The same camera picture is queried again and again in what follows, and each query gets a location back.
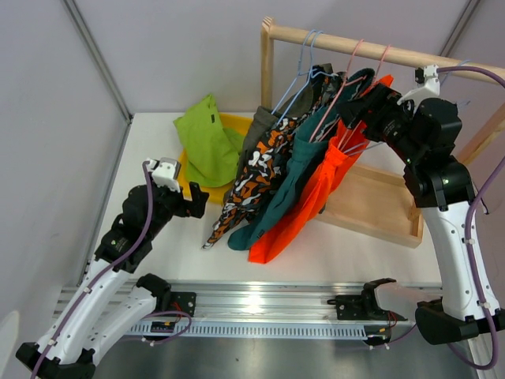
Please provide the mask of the orange shorts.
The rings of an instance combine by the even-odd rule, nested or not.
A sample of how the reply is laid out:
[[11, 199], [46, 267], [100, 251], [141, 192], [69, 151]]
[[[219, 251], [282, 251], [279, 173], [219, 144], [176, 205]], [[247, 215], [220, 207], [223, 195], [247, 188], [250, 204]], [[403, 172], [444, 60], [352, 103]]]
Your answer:
[[[299, 127], [287, 161], [286, 176], [260, 214], [229, 237], [230, 248], [247, 250], [249, 261], [267, 264], [324, 207], [329, 195], [336, 190], [360, 154], [348, 156], [342, 153], [338, 149], [339, 139], [335, 132], [339, 104], [353, 100], [360, 84], [365, 81], [365, 75], [373, 77], [374, 70], [361, 69], [347, 80], [312, 143], [309, 138], [329, 104], [323, 105]], [[359, 132], [350, 138], [351, 145], [361, 142], [366, 141]]]

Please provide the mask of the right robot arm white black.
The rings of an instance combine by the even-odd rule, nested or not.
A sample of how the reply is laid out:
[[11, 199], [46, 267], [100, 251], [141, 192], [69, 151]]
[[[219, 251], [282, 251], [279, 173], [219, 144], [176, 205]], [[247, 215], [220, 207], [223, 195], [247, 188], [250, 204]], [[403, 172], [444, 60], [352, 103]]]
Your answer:
[[442, 280], [430, 298], [395, 281], [377, 281], [363, 295], [369, 318], [387, 310], [413, 318], [431, 345], [456, 343], [504, 328], [504, 310], [488, 281], [475, 227], [479, 200], [467, 167], [452, 151], [462, 121], [455, 104], [436, 97], [415, 103], [378, 84], [339, 106], [344, 126], [383, 142], [405, 164], [403, 178], [428, 226]]

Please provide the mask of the lime green shorts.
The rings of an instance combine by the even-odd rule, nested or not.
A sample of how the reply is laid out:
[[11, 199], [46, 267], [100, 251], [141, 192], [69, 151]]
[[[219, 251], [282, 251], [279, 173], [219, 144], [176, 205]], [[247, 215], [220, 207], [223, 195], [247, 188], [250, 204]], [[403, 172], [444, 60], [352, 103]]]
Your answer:
[[186, 151], [188, 181], [210, 188], [232, 182], [244, 136], [223, 125], [212, 94], [176, 118], [174, 127]]

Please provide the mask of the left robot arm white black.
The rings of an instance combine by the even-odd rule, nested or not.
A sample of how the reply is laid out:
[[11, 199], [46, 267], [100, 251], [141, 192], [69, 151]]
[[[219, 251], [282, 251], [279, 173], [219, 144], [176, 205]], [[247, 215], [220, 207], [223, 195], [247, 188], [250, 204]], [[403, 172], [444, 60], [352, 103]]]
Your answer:
[[110, 230], [103, 236], [88, 273], [69, 304], [47, 333], [36, 342], [21, 344], [16, 357], [34, 378], [90, 378], [103, 356], [138, 321], [148, 317], [191, 319], [193, 292], [173, 292], [164, 279], [146, 274], [114, 311], [103, 311], [152, 251], [152, 242], [173, 217], [201, 218], [208, 193], [189, 185], [182, 189], [153, 182], [128, 192]]

